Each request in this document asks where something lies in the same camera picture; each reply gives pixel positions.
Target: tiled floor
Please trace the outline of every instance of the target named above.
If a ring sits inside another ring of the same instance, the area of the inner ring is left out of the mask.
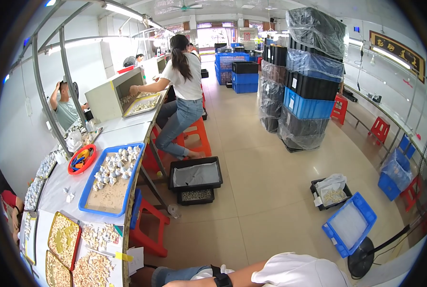
[[[360,192],[376,212],[378,220],[369,233],[375,246],[403,228],[401,202],[390,202],[377,187],[379,175],[364,154],[378,149],[362,152],[343,131],[352,127],[341,129],[330,121],[320,149],[289,153],[276,134],[262,127],[256,93],[235,94],[218,85],[212,62],[203,67],[210,75],[203,79],[208,112],[204,124],[212,153],[220,160],[223,185],[215,190],[212,204],[181,207],[182,218],[171,219],[165,229],[168,257],[146,256],[147,263],[172,268],[226,264],[239,269],[295,251],[329,259],[348,274],[347,261],[321,229],[338,208],[319,211],[309,191],[311,180],[334,173],[346,175],[350,190]],[[373,142],[363,141],[365,147]],[[164,185],[159,189],[169,203],[176,201]],[[151,195],[144,191],[144,197]],[[375,262],[388,258],[384,254]]]

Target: wooden signboard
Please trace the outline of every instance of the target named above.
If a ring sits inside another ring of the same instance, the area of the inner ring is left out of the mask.
[[[374,46],[377,46],[381,49],[388,51],[391,54],[396,55],[410,66],[412,66],[416,71],[418,71],[419,80],[424,83],[424,77],[426,76],[426,62],[425,60],[414,52],[412,49],[409,49],[404,44],[395,41],[383,34],[370,30],[370,39],[373,46],[370,49],[373,49]]]

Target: plastic bottle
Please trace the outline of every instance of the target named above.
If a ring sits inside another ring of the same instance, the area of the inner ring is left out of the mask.
[[[169,204],[169,206],[167,206],[167,211],[175,219],[182,217],[182,213],[180,212],[177,204]]]

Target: yellow tape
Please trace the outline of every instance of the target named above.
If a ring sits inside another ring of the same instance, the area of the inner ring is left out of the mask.
[[[124,260],[124,261],[132,261],[132,260],[134,260],[134,256],[130,256],[130,255],[127,255],[127,254],[124,254],[124,253],[120,253],[120,252],[115,252],[115,257],[117,258],[117,259],[121,259],[121,260]]]

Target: gray t-shirt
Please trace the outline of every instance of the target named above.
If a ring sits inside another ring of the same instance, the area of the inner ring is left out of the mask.
[[[55,113],[59,124],[64,130],[67,130],[77,119],[79,119],[79,115],[76,111],[72,98],[68,98],[68,101],[57,101],[57,110]]]

